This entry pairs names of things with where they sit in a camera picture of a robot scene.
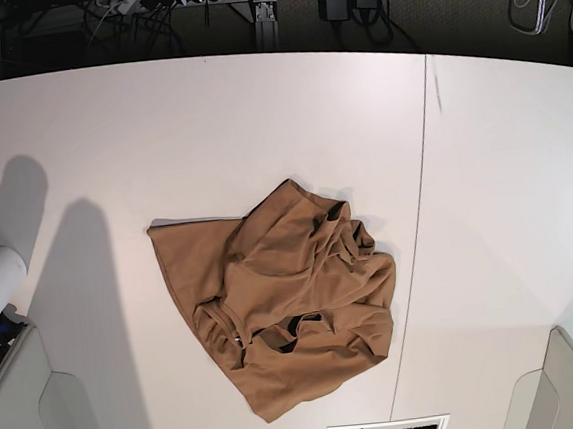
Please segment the brown t-shirt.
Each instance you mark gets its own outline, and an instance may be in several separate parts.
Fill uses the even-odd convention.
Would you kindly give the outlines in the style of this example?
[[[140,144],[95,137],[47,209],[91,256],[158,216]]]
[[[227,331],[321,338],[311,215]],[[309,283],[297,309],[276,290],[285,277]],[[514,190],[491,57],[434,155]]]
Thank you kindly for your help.
[[[285,180],[241,219],[148,235],[183,320],[264,421],[387,359],[395,262],[348,202]]]

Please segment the black power adapter left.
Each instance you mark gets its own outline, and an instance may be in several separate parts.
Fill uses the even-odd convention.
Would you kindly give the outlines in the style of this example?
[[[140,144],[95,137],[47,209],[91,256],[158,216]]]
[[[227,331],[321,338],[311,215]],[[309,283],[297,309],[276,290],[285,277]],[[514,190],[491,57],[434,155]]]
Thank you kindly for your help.
[[[351,18],[349,0],[318,0],[319,17],[327,22],[345,22]]]

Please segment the grey left chair back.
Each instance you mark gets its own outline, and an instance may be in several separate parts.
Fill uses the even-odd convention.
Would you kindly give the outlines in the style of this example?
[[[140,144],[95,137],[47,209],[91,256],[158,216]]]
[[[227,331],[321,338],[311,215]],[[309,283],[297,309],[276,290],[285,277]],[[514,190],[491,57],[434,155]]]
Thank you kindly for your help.
[[[99,429],[84,385],[50,368],[36,328],[23,329],[0,365],[0,429]]]

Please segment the grey chair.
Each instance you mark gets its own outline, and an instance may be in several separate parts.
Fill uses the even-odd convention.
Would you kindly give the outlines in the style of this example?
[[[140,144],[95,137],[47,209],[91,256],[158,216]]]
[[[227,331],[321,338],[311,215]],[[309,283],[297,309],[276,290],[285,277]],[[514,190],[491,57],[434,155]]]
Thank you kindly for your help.
[[[0,365],[0,429],[99,429],[84,385],[50,368],[36,328],[23,329]]]
[[[543,365],[514,384],[503,429],[573,429],[573,340],[550,332]]]

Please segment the white power strip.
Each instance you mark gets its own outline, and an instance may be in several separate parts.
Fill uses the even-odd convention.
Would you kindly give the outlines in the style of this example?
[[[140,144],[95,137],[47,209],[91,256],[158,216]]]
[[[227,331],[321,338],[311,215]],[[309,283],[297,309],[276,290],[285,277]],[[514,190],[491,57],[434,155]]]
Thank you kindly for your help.
[[[95,0],[95,4],[104,8],[108,15],[128,16],[139,10],[141,0]]]

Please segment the grey right chair back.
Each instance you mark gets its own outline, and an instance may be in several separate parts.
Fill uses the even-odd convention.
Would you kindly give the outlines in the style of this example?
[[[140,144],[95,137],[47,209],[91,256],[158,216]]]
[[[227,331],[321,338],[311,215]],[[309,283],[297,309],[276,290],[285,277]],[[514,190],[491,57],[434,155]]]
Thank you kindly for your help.
[[[550,332],[543,365],[514,384],[503,429],[573,429],[573,340]]]

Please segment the aluminium table leg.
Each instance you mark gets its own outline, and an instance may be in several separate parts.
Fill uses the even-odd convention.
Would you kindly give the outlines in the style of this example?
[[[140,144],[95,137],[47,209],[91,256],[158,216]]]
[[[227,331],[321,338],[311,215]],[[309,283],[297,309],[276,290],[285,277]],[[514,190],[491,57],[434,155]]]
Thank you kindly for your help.
[[[253,28],[256,49],[261,53],[279,50],[278,0],[243,0],[229,6]]]

